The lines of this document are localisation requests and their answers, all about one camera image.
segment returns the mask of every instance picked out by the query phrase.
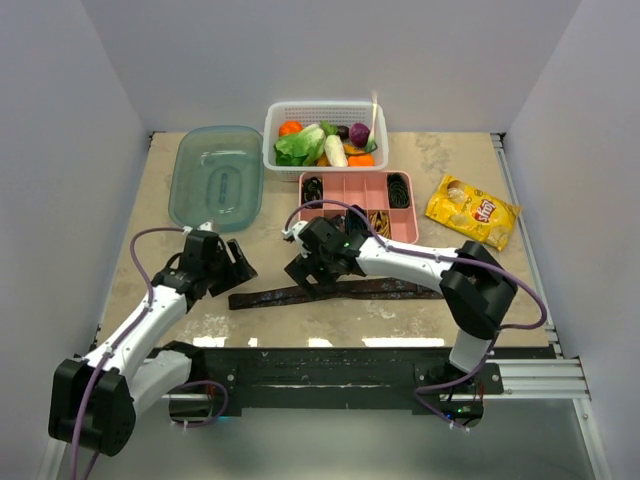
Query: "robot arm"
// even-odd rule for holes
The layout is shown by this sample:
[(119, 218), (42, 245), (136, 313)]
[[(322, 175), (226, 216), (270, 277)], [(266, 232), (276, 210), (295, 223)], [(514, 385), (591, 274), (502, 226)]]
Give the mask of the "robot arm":
[(486, 269), (410, 255), (424, 252), (436, 259), (461, 256), (500, 267), (476, 242), (467, 241), (460, 249), (429, 248), (392, 240), (386, 240), (383, 246), (365, 232), (347, 235), (323, 217), (298, 222), (284, 235), (285, 240), (300, 248), (300, 254), (285, 270), (312, 296), (315, 289), (307, 280), (309, 276), (324, 284), (350, 274), (393, 277), (442, 293), (460, 327), (449, 362), (465, 373), (473, 370), (486, 354), (517, 292), (514, 283)]
[[(83, 358), (64, 360), (56, 369), (49, 415), (51, 437), (71, 442), (89, 378), (105, 354), (111, 355), (90, 393), (80, 445), (109, 456), (117, 454), (131, 436), (136, 417), (193, 374), (197, 348), (163, 350), (147, 359), (151, 350), (207, 291), (216, 296), (257, 275), (234, 240), (225, 246), (211, 231), (191, 231), (183, 252), (175, 257), (179, 258), (176, 268), (170, 261), (154, 276), (154, 300), (141, 321), (147, 296), (102, 345)], [(125, 331), (126, 337), (112, 352), (111, 345)]]

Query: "teal plastic lid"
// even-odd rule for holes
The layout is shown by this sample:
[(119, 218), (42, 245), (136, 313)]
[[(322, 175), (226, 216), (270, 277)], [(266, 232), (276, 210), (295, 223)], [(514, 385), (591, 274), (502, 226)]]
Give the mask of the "teal plastic lid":
[(180, 142), (171, 181), (169, 216), (181, 227), (213, 222), (235, 232), (262, 205), (262, 136), (249, 127), (205, 127)]

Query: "lay's logo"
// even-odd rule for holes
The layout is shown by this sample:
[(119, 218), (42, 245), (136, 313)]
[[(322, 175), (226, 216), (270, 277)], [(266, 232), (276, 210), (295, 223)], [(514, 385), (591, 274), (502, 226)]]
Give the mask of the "lay's logo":
[(495, 203), (486, 199), (482, 200), (480, 206), (476, 208), (475, 212), (473, 212), (473, 218), (482, 223), (489, 223), (489, 217), (495, 209)]

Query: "black licorice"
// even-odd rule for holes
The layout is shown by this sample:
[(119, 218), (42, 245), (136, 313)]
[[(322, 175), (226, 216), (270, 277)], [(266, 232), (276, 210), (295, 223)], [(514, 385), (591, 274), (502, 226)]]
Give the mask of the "black licorice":
[[(362, 215), (364, 215), (365, 217), (367, 216), (367, 213), (358, 205), (352, 205), (352, 207), (354, 207), (356, 210), (362, 213)], [(347, 235), (350, 235), (351, 232), (355, 232), (355, 231), (366, 232), (367, 224), (364, 223), (364, 221), (358, 215), (353, 213), (351, 210), (347, 210), (347, 214), (345, 215), (345, 219), (344, 219), (344, 233), (346, 233)]]
[[(302, 182), (302, 203), (312, 200), (322, 200), (322, 180), (318, 177), (311, 177)], [(322, 208), (321, 204), (311, 205), (307, 208)]]
[(387, 176), (387, 189), (389, 191), (389, 206), (391, 208), (408, 208), (409, 187), (399, 173)]

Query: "clear plastic container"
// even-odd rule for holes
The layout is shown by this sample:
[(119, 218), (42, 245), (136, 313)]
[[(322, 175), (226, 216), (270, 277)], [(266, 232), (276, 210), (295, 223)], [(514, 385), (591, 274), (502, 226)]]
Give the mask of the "clear plastic container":
[[(318, 102), (280, 102), (269, 107), (264, 124), (264, 140), (262, 155), (264, 165), (273, 170), (279, 180), (297, 182), (304, 172), (353, 172), (354, 167), (281, 167), (276, 165), (276, 153), (273, 145), (278, 140), (280, 125), (290, 120), (300, 122), (305, 127), (322, 120), (334, 125), (350, 127), (354, 123), (371, 126), (373, 104), (371, 102), (318, 101)], [(389, 144), (387, 140), (387, 124), (382, 107), (378, 105), (375, 124), (378, 149), (373, 152), (373, 167), (358, 167), (359, 172), (384, 170), (389, 163)]]
[(218, 232), (248, 227), (260, 211), (262, 136), (249, 127), (205, 127), (180, 142), (169, 216), (181, 227), (211, 221)]

